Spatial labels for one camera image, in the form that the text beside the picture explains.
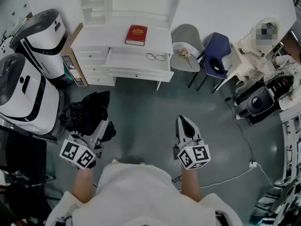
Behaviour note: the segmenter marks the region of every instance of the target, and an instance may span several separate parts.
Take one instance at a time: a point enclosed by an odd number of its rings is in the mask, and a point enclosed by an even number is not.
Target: floor
[[[94,91],[111,91],[109,118],[115,125],[117,135],[104,144],[104,152],[95,168],[94,182],[97,183],[104,166],[113,157],[121,162],[145,161],[167,171],[172,178],[181,174],[180,162],[174,161],[172,147],[176,143],[175,120],[178,115],[190,118],[199,126],[201,136],[209,145],[211,161],[198,169],[201,186],[221,182],[249,169],[250,149],[241,131],[232,122],[226,97],[234,95],[234,81],[229,81],[214,94],[213,85],[218,81],[209,77],[201,90],[196,86],[204,78],[200,73],[190,89],[187,88],[191,74],[175,71],[169,83],[162,83],[156,91],[154,81],[117,78],[115,87],[89,86],[66,88],[71,101],[81,101]],[[254,159],[262,166],[267,176],[275,181],[283,171],[283,132],[280,117],[272,114],[266,120],[250,127],[246,120],[237,121],[250,143]],[[57,145],[48,145],[47,163],[49,174],[56,181],[47,186],[52,196],[71,190],[77,169],[58,154],[65,132]],[[175,183],[180,189],[181,183]],[[220,185],[202,189],[204,195],[216,193],[241,220],[247,223],[254,205],[269,187],[269,182],[257,167],[241,177]]]

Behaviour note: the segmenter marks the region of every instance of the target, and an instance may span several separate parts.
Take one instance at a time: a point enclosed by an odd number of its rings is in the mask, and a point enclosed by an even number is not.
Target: wall outlet
[[[249,163],[249,167],[250,167],[250,168],[255,168],[255,167],[257,167],[257,162],[255,162],[255,161],[254,161],[254,162],[250,162],[250,163]]]

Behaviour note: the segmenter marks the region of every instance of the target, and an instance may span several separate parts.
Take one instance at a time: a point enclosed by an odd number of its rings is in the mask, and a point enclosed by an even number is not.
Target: person
[[[217,195],[203,197],[197,169],[182,167],[180,193],[165,171],[114,158],[103,170],[95,197],[93,168],[79,169],[73,192],[64,193],[46,226],[220,226],[225,219],[229,226],[242,226]]]
[[[261,122],[265,118],[267,118],[270,114],[272,114],[274,111],[285,111],[288,108],[296,105],[297,103],[301,102],[301,53],[299,54],[300,60],[299,62],[296,62],[291,55],[284,55],[284,56],[277,56],[276,59],[272,60],[272,63],[270,63],[270,67],[264,72],[264,77],[256,82],[251,88],[249,88],[247,91],[242,93],[241,95],[235,97],[234,99],[234,106],[238,106],[245,100],[247,100],[256,90],[266,85],[267,82],[269,82],[271,79],[275,78],[281,73],[285,74],[292,74],[294,76],[294,82],[293,82],[293,90],[291,93],[289,93],[286,97],[283,99],[276,101],[273,106],[266,110],[265,112],[256,115],[251,116],[248,115],[247,119],[250,122],[251,125],[254,125],[256,123]],[[245,117],[245,115],[248,114],[246,110],[243,110],[241,113],[237,113],[236,119],[240,120]]]

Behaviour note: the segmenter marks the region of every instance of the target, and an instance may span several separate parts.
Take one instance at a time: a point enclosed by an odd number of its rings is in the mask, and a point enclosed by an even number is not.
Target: blue chair
[[[197,91],[202,87],[208,76],[213,76],[223,80],[227,78],[227,72],[222,64],[222,58],[231,53],[229,38],[218,32],[214,32],[211,35],[205,50],[206,58],[203,64],[207,75],[198,87]]]

